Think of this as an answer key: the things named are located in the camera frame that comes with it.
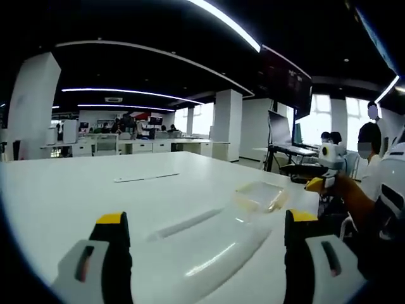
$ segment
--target ceiling light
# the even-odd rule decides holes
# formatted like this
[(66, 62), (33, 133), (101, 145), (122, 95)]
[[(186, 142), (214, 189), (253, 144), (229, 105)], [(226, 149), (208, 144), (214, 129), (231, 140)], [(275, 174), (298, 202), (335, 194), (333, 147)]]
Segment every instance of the ceiling light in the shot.
[(395, 90), (401, 93), (405, 93), (405, 87), (395, 87)]
[(223, 23), (227, 24), (232, 30), (237, 32), (247, 43), (249, 43), (257, 52), (260, 52), (260, 45), (242, 28), (239, 24), (234, 22), (226, 14), (222, 13), (218, 8), (212, 4), (207, 3), (204, 0), (188, 0), (191, 3), (199, 6), (200, 8), (206, 10), (208, 13), (211, 13)]
[(107, 108), (134, 108), (134, 109), (148, 109), (148, 110), (156, 110), (156, 111), (169, 111), (174, 112), (175, 110), (171, 109), (162, 109), (162, 108), (153, 108), (150, 106), (126, 106), (124, 104), (78, 104), (77, 106), (102, 106)]
[(390, 83), (390, 85), (384, 90), (383, 93), (381, 93), (381, 95), (379, 95), (379, 97), (374, 101), (375, 103), (378, 103), (381, 99), (383, 99), (383, 97), (385, 95), (388, 94), (388, 92), (392, 89), (392, 87), (398, 82), (399, 80), (399, 76), (397, 75), (393, 81)]
[(200, 103), (198, 101), (194, 101), (191, 99), (185, 99), (185, 98), (180, 98), (176, 96), (171, 96), (171, 95), (164, 95), (164, 94), (157, 94), (157, 93), (150, 93), (150, 92), (142, 92), (142, 91), (131, 91), (131, 90), (120, 90), (120, 89), (97, 89), (97, 88), (91, 88), (91, 87), (84, 87), (84, 88), (79, 88), (79, 89), (63, 89), (62, 92), (77, 92), (77, 91), (102, 91), (102, 92), (121, 92), (121, 93), (134, 93), (134, 94), (144, 94), (144, 95), (152, 95), (152, 96), (158, 96), (158, 97), (164, 97), (164, 98), (171, 98), (171, 99), (176, 99), (176, 100), (183, 100), (183, 101), (188, 101), (189, 103), (196, 103), (198, 105), (203, 105), (204, 103)]

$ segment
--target ceiling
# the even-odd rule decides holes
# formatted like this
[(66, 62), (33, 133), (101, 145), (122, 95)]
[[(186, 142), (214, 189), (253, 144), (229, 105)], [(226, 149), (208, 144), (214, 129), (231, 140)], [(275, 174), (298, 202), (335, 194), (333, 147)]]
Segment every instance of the ceiling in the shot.
[[(33, 2), (32, 7), (24, 8), (16, 4), (14, 10), (22, 23), (4, 37), (8, 42), (0, 72), (0, 98), (4, 102), (10, 99), (22, 61), (46, 51), (53, 53), (62, 69), (54, 99), (59, 111), (77, 110), (79, 103), (104, 103), (105, 97), (122, 97), (126, 105), (174, 110), (192, 105), (131, 93), (61, 92), (74, 87), (146, 91), (180, 98), (206, 93), (197, 99), (203, 103), (213, 101), (213, 93), (225, 89), (235, 89), (245, 97), (252, 96), (250, 92), (261, 97), (256, 86), (258, 53), (223, 22), (186, 0)], [(394, 78), (344, 1), (210, 3), (256, 41), (283, 54), (312, 76), (365, 80), (381, 88)], [(56, 47), (71, 41), (98, 43)], [(167, 54), (102, 41), (127, 42)], [(314, 92), (317, 89), (324, 91), (325, 84), (319, 88), (315, 85)], [(362, 92), (370, 98), (379, 95), (376, 91)]]

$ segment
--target white shirt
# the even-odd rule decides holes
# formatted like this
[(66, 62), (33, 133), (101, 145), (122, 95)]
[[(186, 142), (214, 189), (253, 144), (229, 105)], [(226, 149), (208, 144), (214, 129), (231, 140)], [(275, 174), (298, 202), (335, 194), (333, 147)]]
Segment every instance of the white shirt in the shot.
[(372, 201), (376, 201), (380, 195), (380, 162), (381, 158), (374, 155), (361, 178), (360, 188)]
[(378, 121), (376, 121), (376, 124), (378, 125), (378, 128), (380, 129), (381, 132), (381, 148), (380, 148), (380, 153), (378, 155), (380, 155), (380, 158), (383, 158), (384, 156), (384, 151), (385, 151), (385, 146), (384, 146), (384, 138), (388, 137), (388, 133), (387, 133), (387, 124), (385, 123), (385, 120), (380, 118), (378, 119)]

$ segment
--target black ceiling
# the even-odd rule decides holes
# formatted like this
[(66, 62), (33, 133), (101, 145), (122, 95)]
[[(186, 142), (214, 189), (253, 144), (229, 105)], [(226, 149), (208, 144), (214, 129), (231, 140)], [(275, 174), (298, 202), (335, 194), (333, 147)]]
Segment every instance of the black ceiling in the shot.
[[(382, 87), (394, 78), (343, 0), (209, 2), (258, 43), (283, 54), (312, 76), (361, 79)], [(232, 88), (249, 95), (201, 68), (142, 49), (105, 44), (55, 47), (98, 39), (175, 52), (257, 93), (257, 52), (224, 23), (186, 0), (76, 0), (31, 5), (35, 6), (14, 8), (22, 22), (4, 38), (9, 54), (2, 56), (0, 98), (5, 101), (11, 96), (21, 62), (44, 51), (52, 51), (62, 69), (54, 101), (60, 110), (74, 110), (78, 103), (101, 103), (104, 97), (123, 96), (126, 105), (169, 106), (173, 102), (138, 94), (60, 91), (68, 87), (130, 89), (181, 98)]]

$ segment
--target floor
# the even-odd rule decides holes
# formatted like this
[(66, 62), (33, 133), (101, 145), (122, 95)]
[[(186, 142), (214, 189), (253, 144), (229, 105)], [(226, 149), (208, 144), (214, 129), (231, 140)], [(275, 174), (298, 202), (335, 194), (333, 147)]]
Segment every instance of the floor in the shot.
[(251, 167), (251, 168), (255, 168), (255, 169), (259, 168), (259, 162), (258, 161), (248, 160), (246, 158), (239, 158), (239, 161), (235, 161), (234, 164), (245, 166), (245, 167)]

